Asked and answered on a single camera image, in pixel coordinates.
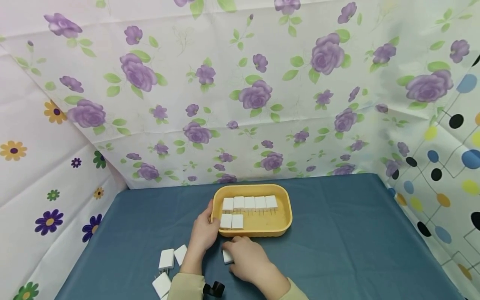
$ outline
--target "black object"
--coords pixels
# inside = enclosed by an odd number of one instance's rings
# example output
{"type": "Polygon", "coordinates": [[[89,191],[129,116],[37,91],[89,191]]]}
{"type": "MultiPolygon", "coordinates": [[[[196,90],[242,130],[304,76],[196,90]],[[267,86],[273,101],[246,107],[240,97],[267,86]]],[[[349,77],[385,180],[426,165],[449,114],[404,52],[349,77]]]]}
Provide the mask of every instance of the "black object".
{"type": "Polygon", "coordinates": [[[221,298],[223,296],[223,291],[225,290],[225,286],[218,281],[213,283],[213,287],[209,286],[205,283],[203,292],[204,294],[213,296],[215,298],[221,298]]]}

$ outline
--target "purple rose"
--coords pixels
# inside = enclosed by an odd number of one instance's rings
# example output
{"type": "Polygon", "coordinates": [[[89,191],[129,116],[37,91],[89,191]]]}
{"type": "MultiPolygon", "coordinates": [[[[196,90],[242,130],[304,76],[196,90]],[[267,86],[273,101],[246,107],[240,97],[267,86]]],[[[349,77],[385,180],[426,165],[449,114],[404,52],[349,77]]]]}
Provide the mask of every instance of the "purple rose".
{"type": "Polygon", "coordinates": [[[396,55],[396,48],[392,44],[387,43],[378,47],[373,55],[375,56],[373,63],[387,63],[391,57],[396,55]]]}
{"type": "Polygon", "coordinates": [[[162,107],[161,105],[157,105],[155,109],[152,111],[154,118],[163,120],[168,118],[167,109],[162,107]]]}
{"type": "Polygon", "coordinates": [[[79,33],[82,33],[80,26],[65,18],[61,13],[54,13],[53,16],[46,14],[43,16],[48,24],[51,32],[58,36],[66,38],[77,38],[79,33]]]}
{"type": "Polygon", "coordinates": [[[400,152],[400,154],[403,157],[407,157],[407,154],[410,152],[410,149],[408,148],[407,144],[405,144],[404,142],[399,142],[396,144],[396,146],[398,147],[398,151],[400,152]]]}
{"type": "Polygon", "coordinates": [[[351,108],[346,108],[335,117],[335,130],[338,132],[347,132],[352,125],[357,122],[357,114],[351,108]]]}
{"type": "Polygon", "coordinates": [[[392,177],[393,173],[395,173],[400,167],[400,165],[396,161],[391,159],[387,160],[385,166],[387,168],[387,170],[385,171],[385,175],[388,177],[392,177]]]}
{"type": "Polygon", "coordinates": [[[307,140],[307,137],[309,137],[310,134],[306,131],[301,131],[299,133],[296,133],[293,137],[295,138],[294,142],[296,143],[304,143],[307,140]]]}
{"type": "Polygon", "coordinates": [[[273,148],[273,142],[265,140],[265,141],[262,142],[262,146],[265,147],[265,148],[268,148],[268,149],[272,149],[273,148]]]}
{"type": "Polygon", "coordinates": [[[338,33],[330,33],[317,39],[312,49],[312,68],[325,75],[329,75],[334,68],[342,65],[345,52],[339,46],[340,36],[338,33]]]}
{"type": "Polygon", "coordinates": [[[140,169],[137,171],[137,174],[146,180],[152,180],[159,176],[158,170],[154,166],[146,163],[142,163],[140,165],[140,169]]]}
{"type": "Polygon", "coordinates": [[[350,2],[342,8],[342,14],[338,17],[338,23],[343,24],[350,21],[351,17],[357,12],[357,5],[355,2],[350,2]]]}
{"type": "Polygon", "coordinates": [[[198,105],[190,104],[187,106],[187,109],[185,111],[187,112],[187,116],[193,117],[194,115],[197,114],[198,109],[199,109],[198,105]]]}
{"type": "Polygon", "coordinates": [[[223,174],[221,178],[219,178],[217,183],[232,183],[232,182],[237,182],[237,177],[235,175],[230,175],[230,174],[223,174]]]}
{"type": "Polygon", "coordinates": [[[356,88],[354,88],[352,90],[352,92],[350,93],[350,98],[348,98],[348,101],[349,102],[352,102],[353,100],[355,100],[355,98],[357,97],[357,94],[359,93],[360,91],[360,87],[357,86],[356,88]]]}
{"type": "Polygon", "coordinates": [[[105,123],[106,113],[103,106],[90,100],[82,99],[77,102],[77,107],[67,111],[70,121],[78,123],[82,128],[97,127],[105,123]]]}
{"type": "Polygon", "coordinates": [[[284,15],[292,15],[295,10],[300,9],[300,0],[274,0],[275,10],[282,11],[284,15]]]}
{"type": "Polygon", "coordinates": [[[419,102],[435,102],[453,87],[452,75],[448,70],[437,70],[430,75],[419,75],[405,87],[407,98],[419,102]]]}
{"type": "Polygon", "coordinates": [[[237,129],[239,127],[239,124],[237,121],[230,121],[227,123],[227,127],[230,129],[237,129]]]}
{"type": "Polygon", "coordinates": [[[195,76],[198,77],[198,82],[200,82],[200,84],[212,84],[213,76],[215,76],[215,74],[215,70],[212,67],[201,65],[200,68],[197,69],[195,76]]]}
{"type": "Polygon", "coordinates": [[[188,3],[192,3],[192,2],[195,2],[195,0],[173,0],[175,2],[175,4],[179,7],[184,7],[187,2],[188,3]]]}
{"type": "Polygon", "coordinates": [[[316,103],[320,105],[330,104],[330,98],[333,96],[333,93],[330,90],[325,90],[323,93],[319,93],[317,96],[316,103]]]}
{"type": "Polygon", "coordinates": [[[224,165],[221,165],[221,164],[216,164],[213,166],[215,169],[219,170],[219,171],[225,171],[225,166],[224,165]]]}
{"type": "Polygon", "coordinates": [[[355,165],[344,164],[343,166],[333,170],[333,175],[347,175],[351,174],[355,170],[355,165]]]}
{"type": "Polygon", "coordinates": [[[253,64],[260,73],[265,73],[267,71],[268,61],[267,58],[262,54],[259,53],[253,56],[253,64]]]}
{"type": "Polygon", "coordinates": [[[378,104],[375,106],[375,109],[378,111],[378,112],[381,112],[381,113],[384,113],[386,114],[388,112],[388,106],[387,104],[378,104]]]}
{"type": "Polygon", "coordinates": [[[351,149],[352,151],[359,151],[359,150],[361,150],[362,148],[363,148],[363,141],[361,141],[361,140],[357,140],[356,142],[354,142],[354,143],[352,144],[352,146],[350,146],[350,149],[351,149]]]}
{"type": "Polygon", "coordinates": [[[82,88],[82,83],[75,78],[69,77],[69,76],[63,76],[60,79],[61,84],[69,88],[70,90],[77,92],[77,93],[83,93],[84,88],[82,88]]]}
{"type": "Polygon", "coordinates": [[[283,162],[283,155],[276,152],[270,152],[267,157],[262,159],[260,162],[260,166],[265,168],[265,170],[275,170],[282,165],[283,162]]]}
{"type": "Polygon", "coordinates": [[[168,147],[166,145],[156,144],[153,148],[159,155],[168,154],[168,147]]]}
{"type": "Polygon", "coordinates": [[[450,46],[450,58],[454,63],[462,61],[463,57],[470,53],[470,45],[464,39],[453,42],[450,46]]]}
{"type": "Polygon", "coordinates": [[[233,156],[228,153],[222,153],[218,156],[218,158],[220,158],[220,160],[224,163],[231,163],[233,161],[233,156]]]}
{"type": "Polygon", "coordinates": [[[132,159],[132,160],[141,160],[142,159],[140,157],[140,155],[138,155],[136,153],[128,153],[127,158],[132,159]]]}
{"type": "Polygon", "coordinates": [[[239,94],[239,101],[244,109],[262,108],[272,97],[273,89],[263,80],[255,81],[251,87],[244,88],[239,94]]]}
{"type": "Polygon", "coordinates": [[[144,66],[138,56],[128,53],[120,57],[121,69],[127,76],[127,80],[135,87],[150,92],[152,85],[157,84],[157,78],[152,69],[144,66]]]}
{"type": "Polygon", "coordinates": [[[193,143],[208,144],[212,138],[212,133],[207,128],[202,128],[197,122],[190,122],[183,127],[183,133],[193,143]]]}
{"type": "Polygon", "coordinates": [[[129,45],[137,45],[144,36],[143,31],[137,26],[128,26],[124,33],[127,36],[125,40],[129,45]]]}

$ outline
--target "yellow flower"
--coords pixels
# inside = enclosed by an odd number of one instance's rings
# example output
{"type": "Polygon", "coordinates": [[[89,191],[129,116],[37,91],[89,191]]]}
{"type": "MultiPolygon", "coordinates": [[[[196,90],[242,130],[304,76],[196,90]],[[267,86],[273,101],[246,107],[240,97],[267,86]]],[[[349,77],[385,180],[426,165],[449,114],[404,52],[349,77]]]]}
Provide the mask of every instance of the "yellow flower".
{"type": "Polygon", "coordinates": [[[50,117],[48,120],[50,123],[62,124],[63,121],[67,120],[67,116],[60,110],[60,108],[53,103],[52,100],[50,102],[45,102],[45,107],[47,108],[43,113],[50,117]]]}
{"type": "Polygon", "coordinates": [[[6,144],[0,145],[0,148],[3,150],[0,152],[0,155],[4,156],[5,160],[12,160],[13,158],[15,161],[18,161],[20,157],[26,155],[27,147],[22,146],[22,142],[8,141],[6,144]]]}
{"type": "Polygon", "coordinates": [[[93,193],[93,197],[97,200],[102,198],[103,197],[103,189],[101,187],[96,189],[95,193],[93,193]]]}

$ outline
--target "yellow tray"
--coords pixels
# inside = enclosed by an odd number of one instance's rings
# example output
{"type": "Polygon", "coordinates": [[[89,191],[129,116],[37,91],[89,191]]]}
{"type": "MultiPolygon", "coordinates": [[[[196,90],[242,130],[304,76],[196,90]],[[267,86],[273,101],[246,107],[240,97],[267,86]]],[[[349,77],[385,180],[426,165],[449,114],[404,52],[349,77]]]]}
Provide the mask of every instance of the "yellow tray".
{"type": "Polygon", "coordinates": [[[220,219],[222,216],[223,198],[234,196],[269,196],[277,199],[276,211],[241,212],[243,215],[243,230],[223,230],[219,232],[224,237],[279,237],[284,234],[292,224],[292,207],[287,191],[276,184],[248,184],[227,185],[216,191],[213,197],[213,212],[211,218],[220,219]]]}

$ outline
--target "sleeve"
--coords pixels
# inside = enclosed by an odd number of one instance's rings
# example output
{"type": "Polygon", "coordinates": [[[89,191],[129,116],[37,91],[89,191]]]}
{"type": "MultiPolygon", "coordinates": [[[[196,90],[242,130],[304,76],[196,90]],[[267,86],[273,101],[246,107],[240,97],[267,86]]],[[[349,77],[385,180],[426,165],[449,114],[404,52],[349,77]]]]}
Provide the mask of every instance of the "sleeve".
{"type": "Polygon", "coordinates": [[[290,281],[290,290],[279,300],[308,300],[307,296],[293,283],[293,281],[288,278],[290,281]]]}
{"type": "Polygon", "coordinates": [[[173,277],[168,300],[202,300],[205,277],[178,273],[173,277]]]}

